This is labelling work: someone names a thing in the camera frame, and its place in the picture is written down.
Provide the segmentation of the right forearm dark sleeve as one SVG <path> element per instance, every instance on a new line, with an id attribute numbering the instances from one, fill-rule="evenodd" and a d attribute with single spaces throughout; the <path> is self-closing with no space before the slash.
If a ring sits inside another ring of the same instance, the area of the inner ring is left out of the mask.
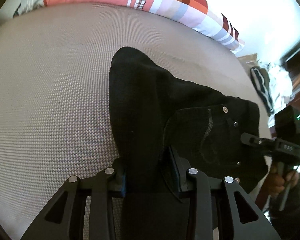
<path id="1" fill-rule="evenodd" d="M 284 193 L 270 198 L 269 217 L 281 239 L 300 239 L 300 178 L 290 189 L 285 207 L 279 210 Z"/>

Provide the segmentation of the right hand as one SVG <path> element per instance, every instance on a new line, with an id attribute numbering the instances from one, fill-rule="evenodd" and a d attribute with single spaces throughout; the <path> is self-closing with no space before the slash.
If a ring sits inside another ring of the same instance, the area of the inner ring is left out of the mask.
<path id="1" fill-rule="evenodd" d="M 300 174 L 296 170 L 290 171 L 285 178 L 279 175 L 277 164 L 273 164 L 270 167 L 265 181 L 264 187 L 266 194 L 271 197 L 277 197 L 282 191 L 285 190 L 285 185 L 290 183 L 290 187 L 294 188 L 299 181 Z"/>

